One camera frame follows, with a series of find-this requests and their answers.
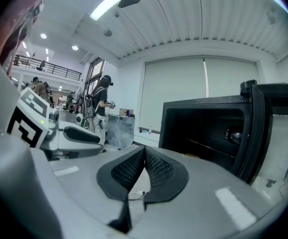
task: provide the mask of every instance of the window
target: window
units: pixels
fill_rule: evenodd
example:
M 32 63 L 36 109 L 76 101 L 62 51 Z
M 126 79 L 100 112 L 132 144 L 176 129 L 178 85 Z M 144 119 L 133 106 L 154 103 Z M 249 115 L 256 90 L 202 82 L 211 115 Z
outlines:
M 102 75 L 104 63 L 104 60 L 98 58 L 90 65 L 85 82 L 85 89 L 88 90 L 88 94 L 91 94 L 96 85 L 98 84 Z
M 101 61 L 100 63 L 98 63 L 94 69 L 93 69 L 93 72 L 92 72 L 92 77 L 99 74 L 101 71 L 102 71 L 102 64 L 103 64 L 103 61 Z
M 89 95 L 92 93 L 92 91 L 94 90 L 97 84 L 98 84 L 98 80 L 92 81 L 90 83 L 89 90 L 88 90 Z

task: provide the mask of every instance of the cable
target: cable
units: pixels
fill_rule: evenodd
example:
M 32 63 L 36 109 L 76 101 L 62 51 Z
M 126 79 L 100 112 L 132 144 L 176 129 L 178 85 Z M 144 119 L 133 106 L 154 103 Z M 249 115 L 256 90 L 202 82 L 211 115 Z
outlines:
M 100 124 L 97 124 L 97 125 L 100 125 Z M 94 127 L 94 131 L 95 131 L 95 128 L 96 128 L 97 125 L 95 125 L 95 127 Z
M 136 199 L 129 199 L 129 201 L 143 200 L 144 198 L 142 198 L 142 197 L 143 197 L 145 194 L 146 194 L 146 192 L 143 191 L 143 194 L 142 194 L 139 198 L 136 198 Z
M 284 186 L 285 184 L 286 184 L 286 182 L 284 181 L 284 183 L 281 184 L 280 187 L 279 187 L 279 193 L 281 194 L 281 196 L 282 196 L 283 198 L 285 198 L 285 197 L 284 197 L 284 195 L 282 194 L 282 192 L 280 191 L 280 189 L 281 189 L 281 187 Z

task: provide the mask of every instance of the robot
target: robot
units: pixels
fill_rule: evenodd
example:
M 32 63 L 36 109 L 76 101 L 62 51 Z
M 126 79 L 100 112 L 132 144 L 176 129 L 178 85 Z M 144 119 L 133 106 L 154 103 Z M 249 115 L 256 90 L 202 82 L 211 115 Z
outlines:
M 103 150 L 100 139 L 92 132 L 59 119 L 59 111 L 30 88 L 20 98 L 7 126 L 30 147 L 41 148 L 49 160 L 97 155 Z
M 0 20 L 0 48 L 12 29 L 32 24 L 43 8 L 44 0 L 22 1 L 32 4 L 19 8 L 13 2 Z M 122 2 L 120 7 L 136 1 Z M 5 15 L 10 11 L 16 19 Z M 16 46 L 21 34 L 13 34 Z M 13 226 L 35 238 L 259 238 L 288 205 L 284 199 L 272 208 L 224 168 L 162 148 L 132 146 L 52 161 L 44 151 L 84 155 L 102 146 L 88 130 L 59 121 L 57 111 L 29 88 L 16 90 L 7 77 L 13 51 L 0 49 L 0 206 L 8 211 L 0 213 L 1 224 L 14 219 Z M 151 190 L 144 195 L 143 218 L 132 224 L 128 193 L 144 168 Z

